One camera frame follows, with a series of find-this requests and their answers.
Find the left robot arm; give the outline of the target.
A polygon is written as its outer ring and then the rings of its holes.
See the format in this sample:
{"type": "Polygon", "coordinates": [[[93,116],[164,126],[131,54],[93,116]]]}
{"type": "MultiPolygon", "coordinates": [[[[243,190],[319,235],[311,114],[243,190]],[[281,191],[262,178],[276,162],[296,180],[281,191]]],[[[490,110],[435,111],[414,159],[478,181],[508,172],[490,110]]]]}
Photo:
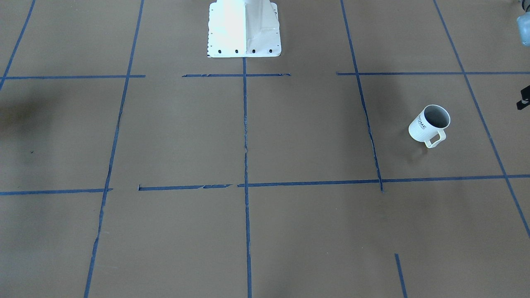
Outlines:
{"type": "Polygon", "coordinates": [[[530,46],[530,1],[520,0],[524,14],[517,18],[520,41],[523,46],[530,46]]]}

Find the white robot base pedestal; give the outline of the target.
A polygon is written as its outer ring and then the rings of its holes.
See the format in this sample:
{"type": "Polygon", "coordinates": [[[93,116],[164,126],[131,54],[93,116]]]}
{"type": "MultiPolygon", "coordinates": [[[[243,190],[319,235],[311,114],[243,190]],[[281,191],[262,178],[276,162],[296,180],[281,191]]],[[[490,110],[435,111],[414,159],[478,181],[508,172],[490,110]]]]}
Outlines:
{"type": "Polygon", "coordinates": [[[270,0],[216,0],[208,8],[207,57],[278,57],[278,6],[270,0]]]}

